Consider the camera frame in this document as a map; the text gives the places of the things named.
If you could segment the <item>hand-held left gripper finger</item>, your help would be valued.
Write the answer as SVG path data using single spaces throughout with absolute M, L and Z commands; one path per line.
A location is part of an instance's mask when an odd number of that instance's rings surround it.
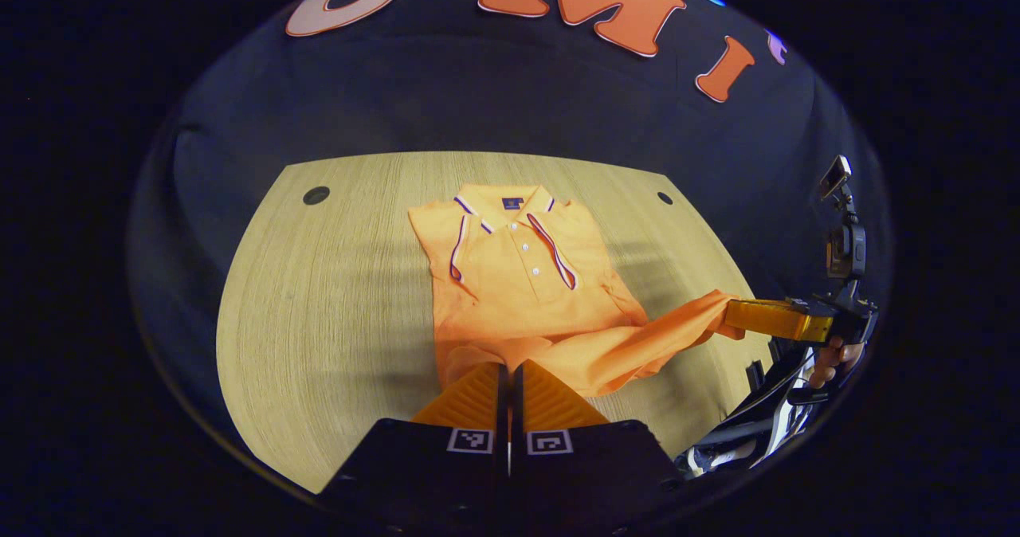
M 318 501 L 358 522 L 492 522 L 508 488 L 506 367 L 484 363 L 411 420 L 380 418 Z
M 609 421 L 532 360 L 515 370 L 510 410 L 521 522 L 641 522 L 684 485 L 646 424 Z

